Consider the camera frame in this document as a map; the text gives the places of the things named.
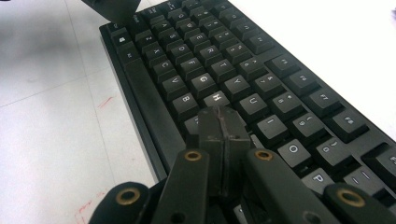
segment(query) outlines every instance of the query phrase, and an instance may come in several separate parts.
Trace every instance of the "computer keyboard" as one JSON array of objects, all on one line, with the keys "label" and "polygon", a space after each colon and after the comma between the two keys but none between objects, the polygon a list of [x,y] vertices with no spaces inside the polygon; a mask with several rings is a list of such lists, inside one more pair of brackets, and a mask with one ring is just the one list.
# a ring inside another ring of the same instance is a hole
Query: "computer keyboard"
[{"label": "computer keyboard", "polygon": [[345,182],[396,214],[396,143],[230,2],[166,1],[100,31],[159,179],[198,111],[225,105],[318,196]]}]

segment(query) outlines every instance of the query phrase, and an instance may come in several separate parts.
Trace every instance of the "black keyboard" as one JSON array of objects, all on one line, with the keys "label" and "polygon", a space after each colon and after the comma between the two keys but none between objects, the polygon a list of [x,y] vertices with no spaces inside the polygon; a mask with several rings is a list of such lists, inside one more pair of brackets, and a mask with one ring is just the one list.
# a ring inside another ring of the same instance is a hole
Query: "black keyboard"
[{"label": "black keyboard", "polygon": [[225,105],[317,195],[345,182],[396,214],[395,142],[231,3],[166,1],[100,31],[159,179],[197,112]]}]

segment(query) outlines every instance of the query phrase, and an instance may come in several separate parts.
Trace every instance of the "brass ring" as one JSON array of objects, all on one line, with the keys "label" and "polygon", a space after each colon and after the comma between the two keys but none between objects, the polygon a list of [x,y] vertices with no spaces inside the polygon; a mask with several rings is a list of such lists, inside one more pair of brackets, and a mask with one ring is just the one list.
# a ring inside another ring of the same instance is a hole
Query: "brass ring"
[{"label": "brass ring", "polygon": [[184,154],[184,158],[188,161],[198,161],[202,158],[202,155],[198,151],[189,151]]},{"label": "brass ring", "polygon": [[[132,197],[124,197],[125,193],[132,193]],[[137,188],[128,188],[121,190],[116,197],[116,201],[120,205],[130,205],[140,198],[140,191]]]},{"label": "brass ring", "polygon": [[339,189],[337,191],[337,196],[343,203],[349,204],[354,207],[363,207],[366,205],[364,199],[354,191],[350,189]]},{"label": "brass ring", "polygon": [[254,155],[262,161],[270,161],[274,156],[269,151],[257,150]]}]

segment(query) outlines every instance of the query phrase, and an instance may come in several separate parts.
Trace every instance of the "spacebar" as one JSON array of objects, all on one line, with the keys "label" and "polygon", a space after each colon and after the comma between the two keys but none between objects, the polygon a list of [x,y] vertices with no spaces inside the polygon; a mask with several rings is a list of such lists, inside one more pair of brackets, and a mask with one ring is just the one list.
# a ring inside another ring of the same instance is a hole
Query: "spacebar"
[{"label": "spacebar", "polygon": [[125,72],[152,141],[163,162],[163,167],[169,174],[177,153],[186,147],[184,140],[155,88],[143,61],[139,58],[128,63]]}]

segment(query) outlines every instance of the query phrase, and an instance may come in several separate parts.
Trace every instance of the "white surface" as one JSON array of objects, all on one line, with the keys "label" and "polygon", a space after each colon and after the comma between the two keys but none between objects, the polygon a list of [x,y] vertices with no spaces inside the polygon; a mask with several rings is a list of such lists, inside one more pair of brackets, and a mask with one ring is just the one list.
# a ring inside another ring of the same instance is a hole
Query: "white surface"
[{"label": "white surface", "polygon": [[[395,1],[231,2],[396,139]],[[105,23],[80,0],[0,2],[0,223],[87,223],[115,185],[154,184]]]}]

